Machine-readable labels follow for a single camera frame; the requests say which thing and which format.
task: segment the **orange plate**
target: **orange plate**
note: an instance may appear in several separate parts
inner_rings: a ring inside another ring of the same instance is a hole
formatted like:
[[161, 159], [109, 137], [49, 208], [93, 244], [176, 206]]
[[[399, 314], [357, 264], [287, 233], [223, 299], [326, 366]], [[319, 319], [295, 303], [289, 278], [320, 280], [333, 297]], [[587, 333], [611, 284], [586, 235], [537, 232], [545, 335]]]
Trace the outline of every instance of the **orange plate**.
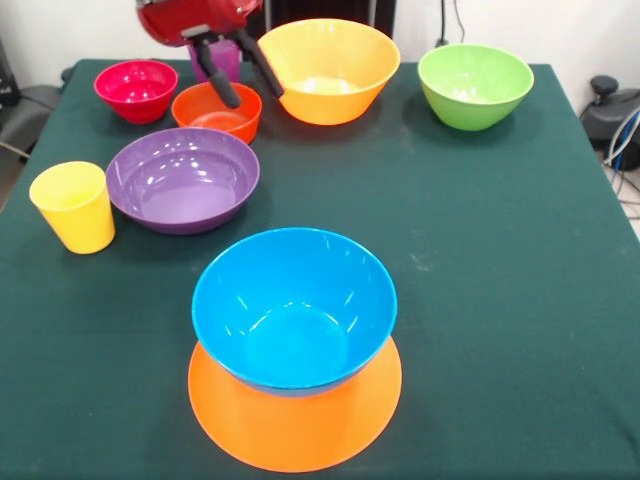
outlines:
[[401, 387], [393, 339], [358, 375], [312, 397], [254, 390], [218, 365], [200, 343], [189, 365], [191, 406], [207, 435], [238, 460], [276, 472], [320, 470], [363, 451], [391, 420]]

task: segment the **bowl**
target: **bowl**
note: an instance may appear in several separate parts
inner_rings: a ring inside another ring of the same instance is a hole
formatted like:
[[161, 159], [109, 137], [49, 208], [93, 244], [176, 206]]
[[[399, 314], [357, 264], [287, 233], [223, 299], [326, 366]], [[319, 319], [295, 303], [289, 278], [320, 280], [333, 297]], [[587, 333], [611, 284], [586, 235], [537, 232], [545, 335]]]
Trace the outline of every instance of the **bowl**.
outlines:
[[260, 176], [251, 148], [225, 132], [172, 128], [122, 149], [107, 167], [114, 206], [160, 233], [201, 233], [230, 220]]
[[204, 127], [224, 130], [245, 143], [258, 132], [262, 99], [254, 90], [239, 83], [231, 84], [242, 104], [228, 108], [210, 83], [187, 88], [173, 101], [171, 113], [181, 127]]
[[362, 23], [311, 19], [267, 32], [258, 44], [295, 118], [337, 125], [361, 116], [400, 66], [398, 47]]
[[489, 128], [509, 115], [533, 87], [517, 56], [486, 45], [439, 47], [418, 63], [422, 90], [435, 114], [459, 130]]
[[94, 90], [119, 116], [145, 124], [162, 118], [178, 87], [178, 72], [155, 60], [131, 60], [102, 71]]
[[299, 397], [358, 373], [389, 339], [391, 276], [371, 252], [334, 232], [282, 228], [222, 252], [193, 295], [196, 335], [247, 385]]

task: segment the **table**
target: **table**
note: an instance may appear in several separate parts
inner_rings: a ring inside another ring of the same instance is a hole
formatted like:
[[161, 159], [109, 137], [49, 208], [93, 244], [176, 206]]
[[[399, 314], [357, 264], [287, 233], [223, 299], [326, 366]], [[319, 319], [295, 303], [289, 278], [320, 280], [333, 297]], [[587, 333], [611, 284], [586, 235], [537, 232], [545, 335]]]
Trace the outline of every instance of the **table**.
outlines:
[[[29, 203], [32, 179], [66, 160], [106, 167], [173, 125], [113, 115], [92, 91], [109, 63], [77, 65], [0, 215], [0, 477], [279, 478], [194, 418], [191, 295], [238, 239], [316, 226], [388, 267], [404, 383], [371, 447], [303, 477], [638, 478], [640, 247], [549, 66], [479, 133], [436, 120], [414, 64], [343, 126], [302, 124], [263, 95], [262, 179], [233, 221], [171, 237], [116, 212], [114, 243], [77, 256]], [[172, 64], [180, 88], [194, 82]]]

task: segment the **blue bowl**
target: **blue bowl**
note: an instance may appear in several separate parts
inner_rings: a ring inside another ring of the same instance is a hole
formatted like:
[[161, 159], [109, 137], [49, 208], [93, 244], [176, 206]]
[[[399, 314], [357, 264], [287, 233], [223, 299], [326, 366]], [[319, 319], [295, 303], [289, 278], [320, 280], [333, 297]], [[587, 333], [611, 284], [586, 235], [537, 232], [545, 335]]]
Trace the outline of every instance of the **blue bowl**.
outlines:
[[192, 316], [205, 350], [251, 387], [286, 397], [330, 390], [384, 346], [398, 303], [382, 263], [312, 228], [240, 240], [204, 271]]

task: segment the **plastic cup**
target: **plastic cup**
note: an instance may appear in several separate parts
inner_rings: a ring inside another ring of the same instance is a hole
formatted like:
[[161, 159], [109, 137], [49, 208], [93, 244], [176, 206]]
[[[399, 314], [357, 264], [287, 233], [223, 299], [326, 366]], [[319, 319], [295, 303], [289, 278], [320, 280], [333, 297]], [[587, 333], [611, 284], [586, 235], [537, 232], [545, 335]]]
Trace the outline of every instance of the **plastic cup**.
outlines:
[[[220, 40], [209, 45], [213, 63], [229, 77], [229, 81], [237, 82], [240, 70], [240, 49], [231, 40]], [[196, 74], [198, 83], [206, 82], [209, 79], [200, 68], [196, 57], [195, 49], [189, 45], [189, 56], [191, 57], [191, 67]]]
[[95, 253], [115, 236], [104, 171], [88, 162], [55, 165], [36, 177], [29, 198], [62, 244], [73, 253]]

